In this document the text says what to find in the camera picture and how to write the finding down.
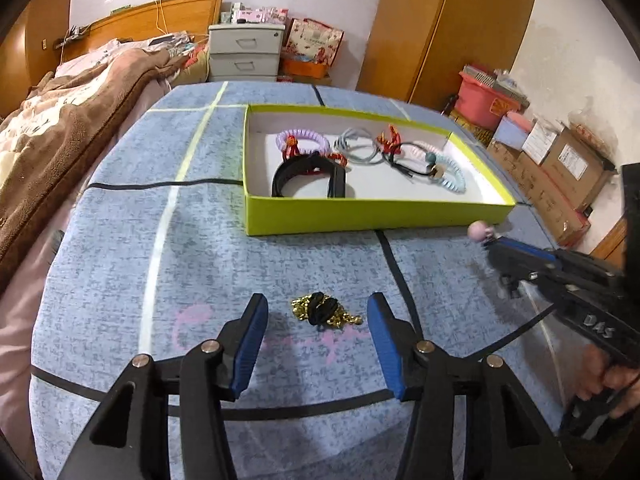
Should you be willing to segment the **person's right hand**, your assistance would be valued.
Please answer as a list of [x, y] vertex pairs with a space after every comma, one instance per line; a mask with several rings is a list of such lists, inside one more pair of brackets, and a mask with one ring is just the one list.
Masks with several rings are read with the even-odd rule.
[[[582, 365], [576, 380], [576, 396], [588, 401], [593, 396], [609, 388], [620, 390], [626, 388], [639, 376], [639, 371], [621, 365], [608, 364], [608, 355], [594, 346], [587, 344], [582, 354]], [[620, 418], [639, 406], [639, 383], [630, 387], [623, 399], [610, 411], [612, 418]]]

